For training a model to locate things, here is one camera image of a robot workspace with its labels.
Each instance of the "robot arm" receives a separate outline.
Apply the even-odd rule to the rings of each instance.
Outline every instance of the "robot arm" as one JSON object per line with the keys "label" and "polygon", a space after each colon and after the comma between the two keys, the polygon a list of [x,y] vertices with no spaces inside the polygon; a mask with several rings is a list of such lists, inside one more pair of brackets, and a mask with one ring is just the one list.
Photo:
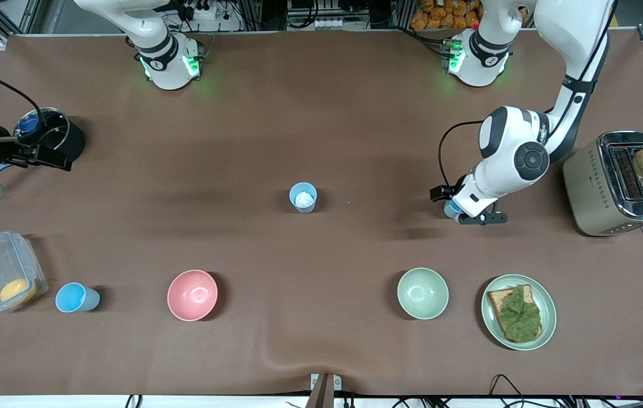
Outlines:
{"label": "robot arm", "polygon": [[200,78],[202,49],[181,33],[170,33],[153,9],[170,0],[75,0],[80,8],[124,31],[140,54],[145,74],[161,90],[178,90]]}
{"label": "robot arm", "polygon": [[[477,217],[500,197],[535,183],[573,148],[607,53],[612,2],[538,0],[539,34],[563,56],[566,77],[549,114],[501,107],[483,121],[478,137],[483,160],[452,197],[467,216]],[[584,8],[590,12],[580,13]]]}
{"label": "robot arm", "polygon": [[536,0],[481,0],[483,18],[477,30],[465,30],[459,41],[458,57],[449,61],[448,72],[470,86],[490,85],[503,72],[508,50],[523,25],[518,7],[529,11]]}

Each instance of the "blue lid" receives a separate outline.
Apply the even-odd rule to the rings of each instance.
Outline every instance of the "blue lid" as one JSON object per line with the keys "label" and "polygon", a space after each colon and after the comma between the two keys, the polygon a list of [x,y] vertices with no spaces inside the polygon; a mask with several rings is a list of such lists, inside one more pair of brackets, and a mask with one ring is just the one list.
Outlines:
{"label": "blue lid", "polygon": [[39,116],[36,113],[27,114],[24,118],[21,118],[18,127],[22,133],[29,133],[37,128],[39,124]]}

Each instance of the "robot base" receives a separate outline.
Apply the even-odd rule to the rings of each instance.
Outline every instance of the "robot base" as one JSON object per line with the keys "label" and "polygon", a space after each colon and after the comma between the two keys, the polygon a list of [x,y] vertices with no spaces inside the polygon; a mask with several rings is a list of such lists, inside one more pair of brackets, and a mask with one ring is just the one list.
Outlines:
{"label": "robot base", "polygon": [[204,55],[203,45],[181,33],[174,33],[173,37],[178,40],[182,52],[178,52],[165,70],[149,69],[143,63],[146,77],[161,90],[179,90],[192,80],[200,80]]}
{"label": "robot base", "polygon": [[452,77],[458,77],[461,81],[470,86],[487,86],[493,83],[498,75],[505,70],[505,62],[508,55],[494,62],[492,66],[485,67],[470,51],[470,36],[474,33],[472,29],[466,29],[451,39],[452,43],[459,44],[459,48],[451,48],[455,57],[445,57],[444,67],[446,73]]}

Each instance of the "toaster slot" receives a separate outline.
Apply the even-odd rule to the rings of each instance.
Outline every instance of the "toaster slot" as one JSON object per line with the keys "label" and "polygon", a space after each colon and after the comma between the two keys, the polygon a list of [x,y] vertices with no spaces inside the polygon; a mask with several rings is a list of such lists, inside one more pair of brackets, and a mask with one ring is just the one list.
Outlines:
{"label": "toaster slot", "polygon": [[643,150],[643,146],[610,147],[619,184],[622,186],[625,199],[629,201],[643,201],[643,182],[638,178],[633,166],[633,156],[638,150]]}

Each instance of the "white tissue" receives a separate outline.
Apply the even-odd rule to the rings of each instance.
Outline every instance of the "white tissue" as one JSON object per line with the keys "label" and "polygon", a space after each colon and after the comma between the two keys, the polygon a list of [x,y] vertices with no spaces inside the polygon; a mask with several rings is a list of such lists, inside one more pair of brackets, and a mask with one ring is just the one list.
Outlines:
{"label": "white tissue", "polygon": [[296,205],[296,207],[300,207],[300,209],[305,209],[306,207],[311,206],[311,204],[314,204],[314,199],[309,193],[299,193],[294,197],[294,205]]}

